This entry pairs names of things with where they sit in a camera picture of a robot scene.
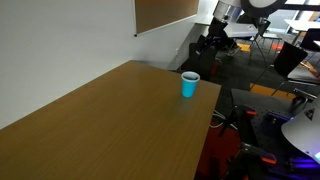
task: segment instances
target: table leg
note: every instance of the table leg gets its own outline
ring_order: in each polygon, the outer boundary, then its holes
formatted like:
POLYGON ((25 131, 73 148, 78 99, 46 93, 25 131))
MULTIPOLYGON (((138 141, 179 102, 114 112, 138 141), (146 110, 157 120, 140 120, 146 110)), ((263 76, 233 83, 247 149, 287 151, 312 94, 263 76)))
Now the table leg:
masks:
POLYGON ((293 39, 292 44, 295 45, 298 37, 301 35, 301 31, 298 32, 297 36, 293 39))
POLYGON ((268 67, 268 64, 267 64, 266 58, 264 57, 263 52, 262 52, 262 50, 260 49, 260 46, 259 46, 258 42, 257 42, 256 40, 254 40, 254 42, 257 44, 257 47, 258 47, 258 49, 259 49, 259 51, 260 51, 260 53, 261 53, 261 55, 262 55, 262 58, 263 58, 264 64, 266 65, 266 67, 268 67))

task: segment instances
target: bulletin board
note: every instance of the bulletin board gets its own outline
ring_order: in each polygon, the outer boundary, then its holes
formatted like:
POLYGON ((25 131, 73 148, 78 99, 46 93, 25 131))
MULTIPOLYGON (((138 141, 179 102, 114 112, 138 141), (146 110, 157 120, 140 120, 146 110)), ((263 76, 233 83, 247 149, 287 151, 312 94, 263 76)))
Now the bulletin board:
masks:
POLYGON ((134 0, 136 33, 197 14, 199 0, 134 0))

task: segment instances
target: white cup rim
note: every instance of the white cup rim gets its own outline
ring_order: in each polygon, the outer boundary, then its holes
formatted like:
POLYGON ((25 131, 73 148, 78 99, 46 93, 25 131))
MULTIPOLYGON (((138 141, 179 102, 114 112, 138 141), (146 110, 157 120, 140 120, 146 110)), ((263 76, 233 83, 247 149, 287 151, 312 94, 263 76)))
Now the white cup rim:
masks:
POLYGON ((181 74, 181 78, 187 82, 198 82, 200 80, 200 75, 193 71, 186 71, 181 74), (186 79, 184 76, 190 76, 192 78, 196 78, 196 80, 186 79))

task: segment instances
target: carpet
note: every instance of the carpet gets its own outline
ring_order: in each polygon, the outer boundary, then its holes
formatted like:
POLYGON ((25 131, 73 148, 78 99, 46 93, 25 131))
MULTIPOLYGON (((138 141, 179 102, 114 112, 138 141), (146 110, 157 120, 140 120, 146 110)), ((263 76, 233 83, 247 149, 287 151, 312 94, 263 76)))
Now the carpet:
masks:
POLYGON ((240 43, 237 43, 237 45, 241 48, 241 51, 250 52, 250 45, 240 43))
MULTIPOLYGON (((263 94, 263 95, 270 95, 273 93, 275 89, 272 89, 272 88, 269 88, 269 87, 265 87, 265 86, 261 86, 261 85, 258 85, 258 84, 255 84, 253 86, 253 88, 250 90, 250 92, 253 92, 253 93, 257 93, 257 94, 263 94)), ((296 96, 292 93, 288 93, 288 92, 285 92, 285 91, 280 91, 278 90, 273 96, 275 97, 281 97, 281 98, 286 98, 286 99, 290 99, 292 100, 293 98, 295 98, 296 96)))
POLYGON ((282 49, 283 45, 281 44, 272 44, 271 48, 275 51, 280 51, 282 49))
POLYGON ((238 132, 228 128, 219 137, 221 129, 222 126, 209 128, 194 180, 220 179, 228 170, 230 157, 237 154, 240 145, 238 132))

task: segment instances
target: cable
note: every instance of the cable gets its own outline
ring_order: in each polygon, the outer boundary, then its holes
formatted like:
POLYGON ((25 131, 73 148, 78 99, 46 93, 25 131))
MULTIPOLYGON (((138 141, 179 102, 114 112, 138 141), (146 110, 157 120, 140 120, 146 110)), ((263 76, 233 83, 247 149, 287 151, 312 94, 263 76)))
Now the cable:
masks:
MULTIPOLYGON (((226 117, 224 117, 223 114, 219 113, 219 112, 216 111, 216 110, 214 110, 214 113, 213 113, 212 115, 213 115, 213 116, 216 116, 216 117, 219 117, 219 118, 221 118, 221 119, 223 119, 223 120, 226 120, 226 117)), ((216 125, 216 126, 212 126, 212 125, 210 124, 209 127, 210 127, 210 128, 218 128, 218 127, 220 127, 220 126, 222 126, 222 125, 223 125, 223 122, 220 123, 220 124, 218 124, 218 125, 216 125)))
MULTIPOLYGON (((223 114, 221 114, 221 113, 219 113, 218 111, 216 111, 216 110, 214 110, 214 113, 212 114, 213 116, 216 116, 216 117, 219 117, 219 118, 221 118, 221 119, 223 119, 224 121, 226 120, 226 117, 223 115, 223 114)), ((218 127, 220 127, 220 126, 222 126, 223 125, 223 122, 222 123, 220 123, 220 124, 218 124, 218 125, 216 125, 216 126, 212 126, 211 124, 209 125, 209 127, 210 128, 218 128, 218 127)), ((232 126, 235 130, 238 130, 238 128, 234 125, 234 124, 230 124, 230 126, 232 126)))
POLYGON ((219 113, 218 111, 214 110, 214 112, 224 117, 224 115, 219 113))
POLYGON ((220 115, 220 114, 213 114, 213 116, 217 116, 217 117, 219 117, 219 118, 221 118, 221 119, 223 119, 223 120, 226 119, 223 115, 220 115))
POLYGON ((216 125, 216 126, 209 125, 209 127, 210 127, 210 128, 218 128, 218 127, 222 126, 222 124, 223 124, 223 123, 220 123, 220 124, 218 124, 218 125, 216 125))

